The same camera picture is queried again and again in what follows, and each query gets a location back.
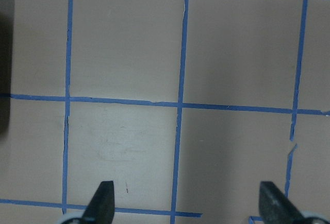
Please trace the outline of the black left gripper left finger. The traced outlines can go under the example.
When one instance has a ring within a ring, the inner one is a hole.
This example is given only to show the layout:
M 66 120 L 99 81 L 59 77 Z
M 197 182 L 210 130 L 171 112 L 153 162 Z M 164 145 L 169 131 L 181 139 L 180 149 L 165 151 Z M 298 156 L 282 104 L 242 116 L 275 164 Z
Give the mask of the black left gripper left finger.
M 111 224 L 114 213 L 114 183 L 113 181 L 102 181 L 81 217 L 82 222 Z

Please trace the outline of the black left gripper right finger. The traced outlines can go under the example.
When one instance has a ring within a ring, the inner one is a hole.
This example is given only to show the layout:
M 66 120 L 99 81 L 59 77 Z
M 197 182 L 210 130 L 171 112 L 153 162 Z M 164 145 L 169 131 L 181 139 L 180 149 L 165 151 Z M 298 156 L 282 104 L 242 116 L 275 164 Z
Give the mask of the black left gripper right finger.
M 267 224 L 308 223 L 308 219 L 271 181 L 260 182 L 258 209 L 262 221 Z

